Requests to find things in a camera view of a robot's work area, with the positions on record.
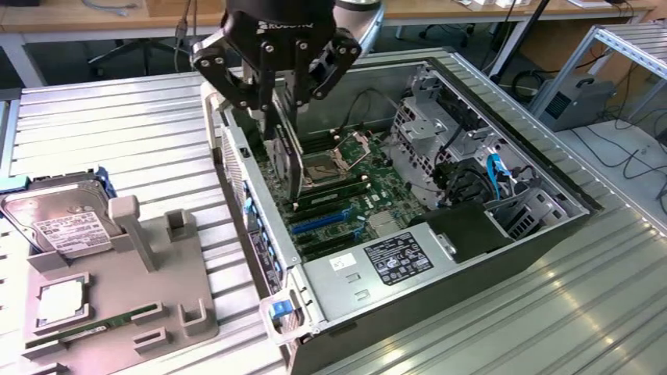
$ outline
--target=chair leg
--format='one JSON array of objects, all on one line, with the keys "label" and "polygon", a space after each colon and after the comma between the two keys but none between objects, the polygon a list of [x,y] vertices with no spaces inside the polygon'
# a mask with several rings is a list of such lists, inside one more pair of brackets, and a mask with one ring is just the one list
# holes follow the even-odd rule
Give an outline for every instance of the chair leg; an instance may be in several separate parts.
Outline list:
[{"label": "chair leg", "polygon": [[145,52],[145,75],[151,75],[151,43],[143,43],[142,51]]},{"label": "chair leg", "polygon": [[139,41],[134,41],[134,42],[129,43],[127,45],[122,45],[121,47],[115,47],[105,55],[101,55],[101,56],[90,59],[89,65],[97,66],[97,65],[105,63],[106,61],[114,59],[117,56],[126,55],[127,53],[135,51],[141,47],[142,47],[142,43]]},{"label": "chair leg", "polygon": [[[174,54],[174,47],[162,44],[159,41],[151,41],[150,46],[161,51]],[[179,48],[179,54],[185,57],[190,57],[189,51]]]}]

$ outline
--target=hard drive label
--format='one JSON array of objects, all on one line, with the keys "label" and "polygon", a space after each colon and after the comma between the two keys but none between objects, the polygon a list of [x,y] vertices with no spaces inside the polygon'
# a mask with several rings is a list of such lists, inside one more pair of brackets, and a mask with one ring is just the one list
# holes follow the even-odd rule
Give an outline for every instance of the hard drive label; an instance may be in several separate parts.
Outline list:
[{"label": "hard drive label", "polygon": [[110,243],[109,233],[95,212],[78,213],[33,225],[54,248],[63,253]]},{"label": "hard drive label", "polygon": [[394,285],[434,268],[410,232],[366,247],[365,251],[386,285]]}]

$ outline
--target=motherboard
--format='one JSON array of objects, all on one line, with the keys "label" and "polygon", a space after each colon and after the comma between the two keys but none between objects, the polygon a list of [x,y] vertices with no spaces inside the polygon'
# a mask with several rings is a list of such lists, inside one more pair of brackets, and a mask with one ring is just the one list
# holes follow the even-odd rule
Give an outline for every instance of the motherboard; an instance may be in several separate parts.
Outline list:
[{"label": "motherboard", "polygon": [[269,158],[258,157],[262,173],[279,207],[294,244],[314,260],[403,228],[427,208],[393,167],[383,148],[385,134],[343,131],[331,137],[333,148],[303,155],[305,189],[298,204],[287,199]]}]

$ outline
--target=black plastic part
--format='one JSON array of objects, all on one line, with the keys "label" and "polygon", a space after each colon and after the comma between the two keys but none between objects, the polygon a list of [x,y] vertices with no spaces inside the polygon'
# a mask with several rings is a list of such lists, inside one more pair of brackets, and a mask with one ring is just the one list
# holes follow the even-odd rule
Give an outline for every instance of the black plastic part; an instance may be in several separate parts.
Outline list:
[{"label": "black plastic part", "polygon": [[485,205],[478,202],[463,202],[451,209],[430,211],[415,217],[410,225],[425,222],[434,233],[443,234],[454,245],[451,257],[458,263],[513,243],[485,213]]},{"label": "black plastic part", "polygon": [[577,88],[582,88],[585,84],[594,84],[596,78],[586,78],[577,83]]}]

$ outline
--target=blue connector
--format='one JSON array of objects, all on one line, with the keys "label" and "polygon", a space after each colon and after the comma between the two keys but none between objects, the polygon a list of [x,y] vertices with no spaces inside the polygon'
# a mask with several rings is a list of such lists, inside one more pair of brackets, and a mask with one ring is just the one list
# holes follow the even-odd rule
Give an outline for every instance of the blue connector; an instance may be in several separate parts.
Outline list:
[{"label": "blue connector", "polygon": [[270,317],[273,320],[281,319],[283,316],[294,312],[293,302],[290,300],[275,302],[270,307]]},{"label": "blue connector", "polygon": [[311,221],[310,223],[299,224],[293,228],[293,234],[301,234],[311,230],[315,230],[318,228],[326,227],[330,224],[346,221],[347,218],[351,216],[351,210],[353,208],[350,207],[349,209],[345,209],[339,213],[335,213],[330,216],[325,216],[323,218]]}]

